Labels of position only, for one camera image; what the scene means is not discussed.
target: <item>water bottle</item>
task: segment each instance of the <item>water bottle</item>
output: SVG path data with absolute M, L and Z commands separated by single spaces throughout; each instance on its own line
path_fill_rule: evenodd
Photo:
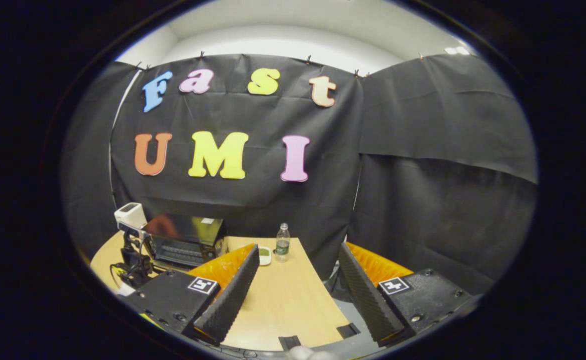
M 277 248 L 275 248 L 277 260 L 280 263 L 286 261 L 286 255 L 288 254 L 288 246 L 290 244 L 291 234 L 288 232 L 288 224 L 282 223 L 279 226 L 279 232 L 277 233 Z

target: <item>black curtain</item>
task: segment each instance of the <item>black curtain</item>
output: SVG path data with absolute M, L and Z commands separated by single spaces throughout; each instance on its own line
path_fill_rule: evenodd
M 117 107 L 137 69 L 111 63 L 79 101 L 60 156 L 60 188 L 66 225 L 91 259 L 117 231 L 108 178 L 108 143 Z
M 191 71 L 215 73 L 204 93 L 183 93 L 179 84 Z M 250 94 L 247 84 L 256 69 L 277 69 L 281 77 L 272 95 Z M 172 72 L 162 103 L 143 112 L 142 87 Z M 331 107 L 311 99 L 309 79 L 329 76 L 337 89 Z M 275 237 L 288 223 L 299 237 L 321 278 L 337 258 L 355 200 L 359 154 L 361 78 L 320 64 L 267 55 L 215 55 L 156 66 L 143 72 L 126 96 L 112 135 L 112 180 L 118 205 L 142 203 L 147 219 L 162 212 L 224 219 L 230 235 Z M 219 147 L 231 132 L 249 135 L 243 148 L 241 180 L 190 177 L 194 132 L 211 132 Z M 169 132 L 165 167 L 155 176 L 134 166 L 135 135 Z M 306 182 L 284 182 L 286 162 L 282 137 L 308 137 Z M 155 162 L 157 141 L 147 159 Z
M 519 103 L 472 55 L 397 64 L 366 78 L 364 94 L 348 240 L 485 292 L 535 208 L 535 149 Z

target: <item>white wall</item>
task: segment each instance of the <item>white wall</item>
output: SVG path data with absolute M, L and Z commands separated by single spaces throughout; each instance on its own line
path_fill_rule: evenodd
M 137 43 L 124 51 L 115 61 L 136 65 L 140 68 L 157 66 L 162 63 L 163 57 L 177 44 L 178 39 L 170 27 L 160 27 L 146 35 Z
M 204 55 L 277 55 L 327 64 L 360 75 L 374 73 L 403 60 L 357 39 L 308 27 L 255 25 L 213 30 L 183 39 L 163 57 L 162 63 Z

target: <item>orange letter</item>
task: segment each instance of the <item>orange letter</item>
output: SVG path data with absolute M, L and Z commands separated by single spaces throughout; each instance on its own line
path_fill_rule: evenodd
M 331 82 L 328 76 L 318 76 L 308 80 L 313 84 L 313 101 L 320 107 L 332 107 L 335 104 L 334 98 L 329 98 L 329 89 L 334 90 L 337 85 Z
M 138 134 L 135 137 L 135 168 L 142 175 L 155 176 L 161 173 L 166 164 L 166 148 L 169 145 L 169 140 L 172 135 L 168 132 L 160 132 L 155 135 L 157 141 L 157 157 L 154 164 L 146 162 L 146 151 L 148 149 L 148 142 L 153 136 L 151 134 Z

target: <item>white ceiling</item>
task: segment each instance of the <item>white ceiling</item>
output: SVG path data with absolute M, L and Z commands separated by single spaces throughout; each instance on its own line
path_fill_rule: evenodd
M 287 25 L 334 32 L 405 60 L 415 59 L 419 53 L 443 54 L 444 48 L 466 46 L 387 0 L 215 0 L 168 23 L 179 40 L 252 25 Z

